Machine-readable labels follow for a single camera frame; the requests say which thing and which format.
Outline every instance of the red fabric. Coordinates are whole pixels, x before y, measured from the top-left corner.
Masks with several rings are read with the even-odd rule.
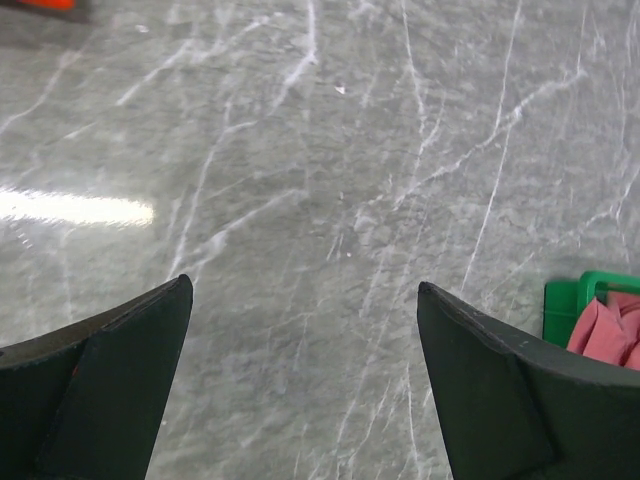
[[[607,305],[594,298],[580,315],[567,350],[640,370],[640,296],[609,292]]]

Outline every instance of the pink cloth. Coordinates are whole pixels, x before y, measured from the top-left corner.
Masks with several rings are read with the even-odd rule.
[[[567,350],[640,370],[640,296],[609,292],[607,305],[594,298],[580,315]]]

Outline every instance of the green basket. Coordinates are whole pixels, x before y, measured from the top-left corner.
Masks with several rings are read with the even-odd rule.
[[[640,295],[640,278],[590,271],[579,280],[553,280],[544,288],[542,338],[566,348],[582,311],[594,297],[603,303],[609,291]]]

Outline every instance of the gray marble surface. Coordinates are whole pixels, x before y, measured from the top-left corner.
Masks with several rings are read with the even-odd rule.
[[[539,333],[640,273],[639,9],[0,6],[0,343],[186,272],[148,478],[451,478],[418,282]]]

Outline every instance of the orange object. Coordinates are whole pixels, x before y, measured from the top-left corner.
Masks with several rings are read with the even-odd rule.
[[[21,3],[54,10],[70,10],[75,6],[75,0],[19,0]]]

